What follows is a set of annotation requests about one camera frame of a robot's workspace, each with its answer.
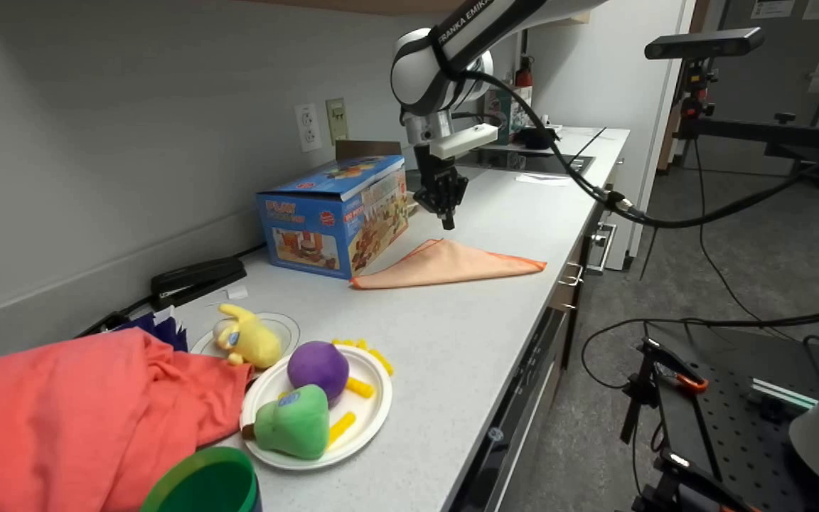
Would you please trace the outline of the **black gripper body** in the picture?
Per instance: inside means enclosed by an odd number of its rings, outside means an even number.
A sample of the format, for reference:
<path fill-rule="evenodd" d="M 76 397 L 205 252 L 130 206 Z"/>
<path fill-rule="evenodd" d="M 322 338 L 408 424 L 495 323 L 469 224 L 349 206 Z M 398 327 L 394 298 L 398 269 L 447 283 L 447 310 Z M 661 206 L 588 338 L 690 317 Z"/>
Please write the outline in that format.
<path fill-rule="evenodd" d="M 427 145 L 415 148 L 418 192 L 415 202 L 435 216 L 451 216 L 469 180 L 458 173 L 451 160 L 438 160 Z"/>

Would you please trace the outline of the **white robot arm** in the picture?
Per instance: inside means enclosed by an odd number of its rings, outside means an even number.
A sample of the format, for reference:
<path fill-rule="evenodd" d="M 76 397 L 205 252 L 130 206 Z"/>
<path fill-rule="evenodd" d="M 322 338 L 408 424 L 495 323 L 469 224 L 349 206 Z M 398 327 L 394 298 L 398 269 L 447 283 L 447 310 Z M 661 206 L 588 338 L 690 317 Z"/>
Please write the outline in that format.
<path fill-rule="evenodd" d="M 487 71 L 475 62 L 506 35 L 553 24 L 600 7 L 603 0 L 464 0 L 433 30 L 415 30 L 398 41 L 388 62 L 388 91 L 401 105 L 401 125 L 418 163 L 421 189 L 415 202 L 435 215 L 447 230 L 454 227 L 454 209 L 467 180 L 454 160 L 487 145 L 495 131 L 451 131 L 451 108 Z"/>

